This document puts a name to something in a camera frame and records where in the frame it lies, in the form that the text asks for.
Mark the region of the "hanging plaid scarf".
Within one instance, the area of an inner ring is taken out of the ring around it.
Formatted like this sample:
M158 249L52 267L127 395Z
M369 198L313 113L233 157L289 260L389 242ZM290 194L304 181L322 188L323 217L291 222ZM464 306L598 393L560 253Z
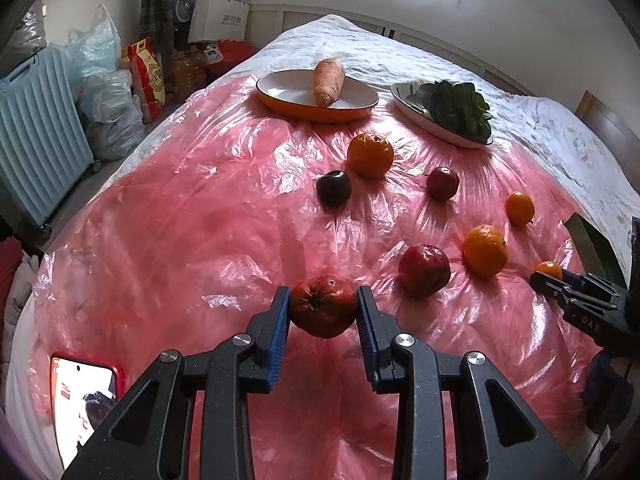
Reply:
M139 36L150 38L161 56L171 54L174 47L171 0L141 0Z

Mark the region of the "pink plastic sheet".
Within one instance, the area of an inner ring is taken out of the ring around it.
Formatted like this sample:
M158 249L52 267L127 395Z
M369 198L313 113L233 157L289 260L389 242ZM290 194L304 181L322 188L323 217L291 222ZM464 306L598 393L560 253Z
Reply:
M483 352L562 445L576 443L596 347L528 282L546 260L579 269L564 226L577 208L572 196L508 140L459 150L391 107L361 131L392 144L393 165L382 180L355 179L345 208L330 214L316 182L345 167L355 127L274 116L251 79L197 96L157 151L81 211L44 260L28 370L35 407L50 408L55 353L114 366L132 384L163 350L213 349L266 310L279 286L332 273L370 286L380 309L435 350ZM436 167L460 178L443 204L426 190ZM504 210L513 192L535 204L524 228ZM462 255L481 224L508 245L506 266L490 280ZM440 248L451 270L424 299L406 292L398 272L419 244Z

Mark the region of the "carrot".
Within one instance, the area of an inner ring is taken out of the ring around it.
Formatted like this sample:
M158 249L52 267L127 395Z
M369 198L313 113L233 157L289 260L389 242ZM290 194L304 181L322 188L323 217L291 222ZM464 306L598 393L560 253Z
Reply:
M345 79L342 63L336 58L325 58L314 68L312 97L314 104L326 108L340 97Z

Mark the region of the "small far right orange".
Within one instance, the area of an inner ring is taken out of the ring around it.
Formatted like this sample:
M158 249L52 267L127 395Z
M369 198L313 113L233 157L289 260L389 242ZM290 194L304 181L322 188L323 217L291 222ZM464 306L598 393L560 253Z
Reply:
M516 228L524 228L532 222L536 211L532 198L523 192L511 193L504 202L504 210Z

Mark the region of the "dark plum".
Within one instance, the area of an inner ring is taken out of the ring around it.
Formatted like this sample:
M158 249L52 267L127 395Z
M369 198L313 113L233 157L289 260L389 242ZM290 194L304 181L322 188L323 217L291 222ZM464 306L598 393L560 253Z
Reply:
M332 170L316 182L316 191L323 207L343 207L352 195L352 182L342 170Z

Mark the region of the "white round plate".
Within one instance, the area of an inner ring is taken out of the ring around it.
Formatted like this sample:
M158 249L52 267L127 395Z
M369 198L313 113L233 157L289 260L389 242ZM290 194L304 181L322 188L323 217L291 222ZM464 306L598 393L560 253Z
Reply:
M449 144L455 145L458 148L469 148L470 150L476 150L477 148L486 148L494 143L494 136L490 134L485 141L477 141L467 138L466 136L460 136L460 134L451 132L427 115L427 110L418 104L414 104L409 100L409 96L415 94L421 81L411 82L398 82L398 84L392 84L390 86L390 94L393 97L393 102L400 111L400 114L408 119L413 125L426 131L432 136L436 136L437 139L443 140Z

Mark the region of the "wooden headboard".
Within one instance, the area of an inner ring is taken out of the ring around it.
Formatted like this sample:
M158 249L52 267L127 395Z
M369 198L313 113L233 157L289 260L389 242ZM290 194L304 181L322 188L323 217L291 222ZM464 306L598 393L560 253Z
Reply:
M575 115L605 144L632 187L639 191L640 140L622 118L586 90Z

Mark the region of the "large bumpy orange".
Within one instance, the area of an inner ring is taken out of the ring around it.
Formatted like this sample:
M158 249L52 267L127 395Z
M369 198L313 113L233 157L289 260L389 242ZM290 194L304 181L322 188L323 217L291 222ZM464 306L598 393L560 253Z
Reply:
M469 270L484 280L490 280L501 272L509 259L506 240L490 224L476 226L466 234L462 255Z

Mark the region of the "white grey plastic bag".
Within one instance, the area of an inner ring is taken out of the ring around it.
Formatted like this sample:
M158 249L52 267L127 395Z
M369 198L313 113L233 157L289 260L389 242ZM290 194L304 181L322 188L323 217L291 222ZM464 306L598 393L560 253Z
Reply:
M139 98L129 70L90 75L79 110L88 120L86 137L96 159L112 162L128 156L144 139Z

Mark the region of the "translucent blue plastic bag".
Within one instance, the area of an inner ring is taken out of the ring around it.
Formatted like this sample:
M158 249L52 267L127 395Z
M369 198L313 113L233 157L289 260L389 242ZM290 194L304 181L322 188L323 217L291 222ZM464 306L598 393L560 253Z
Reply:
M64 50L71 80L83 81L118 69L120 37L104 4L96 7L88 30L71 28L68 31Z

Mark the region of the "white cardboard box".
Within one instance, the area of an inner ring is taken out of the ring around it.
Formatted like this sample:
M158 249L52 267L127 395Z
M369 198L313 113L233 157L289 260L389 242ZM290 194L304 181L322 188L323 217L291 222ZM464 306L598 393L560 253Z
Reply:
M196 0L188 43L243 41L250 13L247 3L236 0Z

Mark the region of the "orange yellow rice bag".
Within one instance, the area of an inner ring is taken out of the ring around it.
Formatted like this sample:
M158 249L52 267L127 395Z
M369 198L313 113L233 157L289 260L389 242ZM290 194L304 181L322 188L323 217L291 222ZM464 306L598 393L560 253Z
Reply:
M120 64L130 71L132 92L138 97L143 122L150 124L160 117L165 100L162 66L157 61L150 37L120 50Z

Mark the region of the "smartphone in red case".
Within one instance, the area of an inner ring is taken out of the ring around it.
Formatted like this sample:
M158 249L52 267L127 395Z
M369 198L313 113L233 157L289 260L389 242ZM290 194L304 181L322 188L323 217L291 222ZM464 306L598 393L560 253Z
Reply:
M122 394L116 367L64 353L50 359L50 401L56 447L64 470Z

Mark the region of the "lower grey fan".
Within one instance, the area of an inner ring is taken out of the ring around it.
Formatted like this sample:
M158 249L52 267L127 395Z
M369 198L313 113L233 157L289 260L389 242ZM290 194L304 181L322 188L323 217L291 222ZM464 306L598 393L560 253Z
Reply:
M198 0L171 0L174 22L181 24L190 21L197 1Z

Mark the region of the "light blue suitcase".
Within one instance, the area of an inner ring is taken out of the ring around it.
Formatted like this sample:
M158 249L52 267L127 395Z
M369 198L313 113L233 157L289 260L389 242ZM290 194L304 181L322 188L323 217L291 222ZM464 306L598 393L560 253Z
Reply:
M51 44L1 79L1 192L40 228L95 162Z

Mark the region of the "green rectangular tray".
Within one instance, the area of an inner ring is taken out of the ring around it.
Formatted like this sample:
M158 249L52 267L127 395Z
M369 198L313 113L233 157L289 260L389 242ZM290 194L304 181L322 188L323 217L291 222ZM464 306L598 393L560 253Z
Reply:
M587 273L626 288L623 270L608 239L583 216L574 212L564 222Z

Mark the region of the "green leafy vegetable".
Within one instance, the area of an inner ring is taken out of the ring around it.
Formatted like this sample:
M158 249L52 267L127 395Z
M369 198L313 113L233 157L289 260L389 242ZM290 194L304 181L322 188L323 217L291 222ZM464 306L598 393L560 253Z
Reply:
M445 129L469 139L485 141L491 134L490 106L472 82L424 82L409 96Z

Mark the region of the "small red apple far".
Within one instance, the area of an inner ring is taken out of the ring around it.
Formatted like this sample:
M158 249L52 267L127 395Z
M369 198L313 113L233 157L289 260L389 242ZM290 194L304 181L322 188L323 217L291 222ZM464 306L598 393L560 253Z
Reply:
M446 203L453 198L459 188L458 174L448 167L436 167L426 178L428 195L437 203Z

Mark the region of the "orange oval plate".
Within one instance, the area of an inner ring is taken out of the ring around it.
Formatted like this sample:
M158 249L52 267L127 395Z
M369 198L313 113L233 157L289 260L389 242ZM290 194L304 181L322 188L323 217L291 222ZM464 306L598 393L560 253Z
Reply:
M378 92L336 67L278 70L260 77L256 90L273 112L319 124L358 122L378 105Z

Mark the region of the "white floral bed sheet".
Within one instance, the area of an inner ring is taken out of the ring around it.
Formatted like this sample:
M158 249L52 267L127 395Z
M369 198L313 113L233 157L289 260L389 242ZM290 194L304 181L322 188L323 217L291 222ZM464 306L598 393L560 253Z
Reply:
M98 195L153 155L166 141L170 122L201 93L238 79L251 79L256 89L256 82L262 76L278 70L314 70L325 58L336 58L342 63L345 76L357 79L378 92L378 105L369 117L346 124L319 124L288 118L267 107L269 113L290 122L308 125L353 126L358 136L364 133L361 126L377 110L391 107L406 125L427 134L400 114L390 96L390 86L395 82L411 79L470 78L467 70L435 55L372 34L344 18L329 15L285 32L228 75L194 93L127 158ZM584 214L610 240L622 266L629 266L630 222L639 212L639 197L605 145L570 110L558 102L531 96L512 96L485 81L477 81L476 88L490 106L494 143L508 140L524 148L572 196L577 206L574 212ZM363 179L347 166L347 153L345 167L333 170L345 171L350 182ZM36 287L44 260L54 252L58 240L79 214L66 224L43 259L32 296L17 322L6 380L6 418L9 425L21 445L26 448L28 456L49 479L56 479L62 474L51 409L40 411L35 407L28 377L38 335L35 319Z

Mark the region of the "grey printed bag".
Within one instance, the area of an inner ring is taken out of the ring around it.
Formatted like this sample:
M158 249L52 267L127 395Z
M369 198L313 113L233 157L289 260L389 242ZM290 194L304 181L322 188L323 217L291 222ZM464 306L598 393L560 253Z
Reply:
M23 16L8 43L1 49L0 76L5 77L17 66L47 47L42 0L35 0Z

